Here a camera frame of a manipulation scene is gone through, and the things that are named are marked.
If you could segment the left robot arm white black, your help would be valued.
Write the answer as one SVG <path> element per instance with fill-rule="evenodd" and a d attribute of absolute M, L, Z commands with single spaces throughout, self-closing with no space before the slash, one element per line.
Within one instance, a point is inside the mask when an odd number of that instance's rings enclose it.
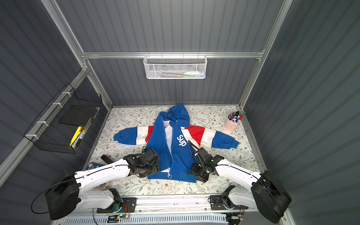
<path fill-rule="evenodd" d="M 129 206 L 122 201 L 116 189 L 92 191 L 92 188 L 130 175 L 143 178 L 158 173 L 159 160 L 156 152 L 147 150 L 91 170 L 66 170 L 45 191 L 50 219 L 61 219 L 75 210 L 96 209 L 104 213 L 129 211 Z"/>

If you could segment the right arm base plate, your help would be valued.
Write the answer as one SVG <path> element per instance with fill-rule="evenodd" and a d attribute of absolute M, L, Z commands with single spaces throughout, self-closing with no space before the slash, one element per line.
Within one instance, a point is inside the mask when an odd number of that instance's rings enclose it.
<path fill-rule="evenodd" d="M 220 210 L 247 210 L 249 207 L 244 205 L 235 205 L 231 202 L 229 197 L 223 197 L 222 195 L 212 195 L 208 198 L 208 202 L 211 205 L 212 211 Z"/>

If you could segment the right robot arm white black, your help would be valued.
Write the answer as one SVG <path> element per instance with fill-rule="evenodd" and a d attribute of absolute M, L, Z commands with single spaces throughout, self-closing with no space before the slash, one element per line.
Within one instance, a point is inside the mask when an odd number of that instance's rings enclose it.
<path fill-rule="evenodd" d="M 222 176 L 241 185 L 228 188 L 221 195 L 212 195 L 208 198 L 212 210 L 238 210 L 226 215 L 230 225 L 238 225 L 244 218 L 246 209 L 252 208 L 276 224 L 284 216 L 292 199 L 276 177 L 269 171 L 254 172 L 231 163 L 224 157 L 210 154 L 196 153 L 195 162 L 190 170 L 201 182 L 207 182 L 210 174 Z"/>

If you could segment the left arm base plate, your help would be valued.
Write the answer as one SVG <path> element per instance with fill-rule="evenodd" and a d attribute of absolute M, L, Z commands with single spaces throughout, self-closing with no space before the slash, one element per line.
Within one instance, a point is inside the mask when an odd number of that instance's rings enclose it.
<path fill-rule="evenodd" d="M 97 208 L 96 213 L 133 213 L 137 204 L 137 198 L 126 197 L 114 202 L 106 209 Z"/>

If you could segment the blue red white jacket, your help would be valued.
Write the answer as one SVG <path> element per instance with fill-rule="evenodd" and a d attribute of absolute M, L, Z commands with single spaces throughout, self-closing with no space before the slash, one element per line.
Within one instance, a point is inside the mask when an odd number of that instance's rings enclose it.
<path fill-rule="evenodd" d="M 119 131 L 114 140 L 127 145 L 145 144 L 160 157 L 160 172 L 148 179 L 174 180 L 195 183 L 189 175 L 194 164 L 193 151 L 189 142 L 197 147 L 236 149 L 239 142 L 233 137 L 209 128 L 190 124 L 189 114 L 183 104 L 160 112 L 152 126 L 131 127 Z"/>

